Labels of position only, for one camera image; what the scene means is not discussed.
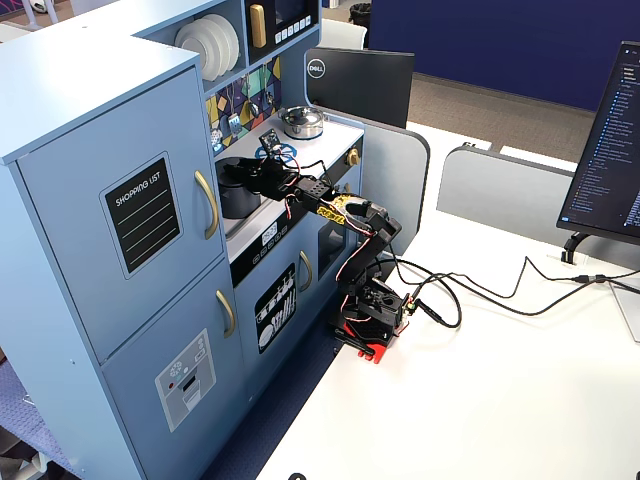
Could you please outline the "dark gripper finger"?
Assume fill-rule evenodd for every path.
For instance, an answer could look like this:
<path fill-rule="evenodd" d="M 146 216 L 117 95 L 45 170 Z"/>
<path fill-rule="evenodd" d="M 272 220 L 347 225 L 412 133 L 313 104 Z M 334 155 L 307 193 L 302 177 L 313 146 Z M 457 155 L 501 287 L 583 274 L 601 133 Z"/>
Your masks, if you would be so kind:
<path fill-rule="evenodd" d="M 263 184 L 258 176 L 246 172 L 231 172 L 228 176 L 236 187 L 244 188 L 255 195 L 260 195 L 263 192 Z"/>
<path fill-rule="evenodd" d="M 262 160 L 237 156 L 227 157 L 220 161 L 220 169 L 227 174 L 231 172 L 260 174 L 262 172 Z"/>

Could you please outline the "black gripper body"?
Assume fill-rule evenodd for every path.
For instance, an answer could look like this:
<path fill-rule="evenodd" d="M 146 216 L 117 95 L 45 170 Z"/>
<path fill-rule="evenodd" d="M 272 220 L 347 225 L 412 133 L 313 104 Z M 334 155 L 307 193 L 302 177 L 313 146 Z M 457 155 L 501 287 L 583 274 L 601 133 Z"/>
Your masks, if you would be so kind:
<path fill-rule="evenodd" d="M 285 167 L 281 161 L 265 160 L 253 179 L 252 192 L 281 201 L 292 191 L 299 175 L 298 170 Z"/>

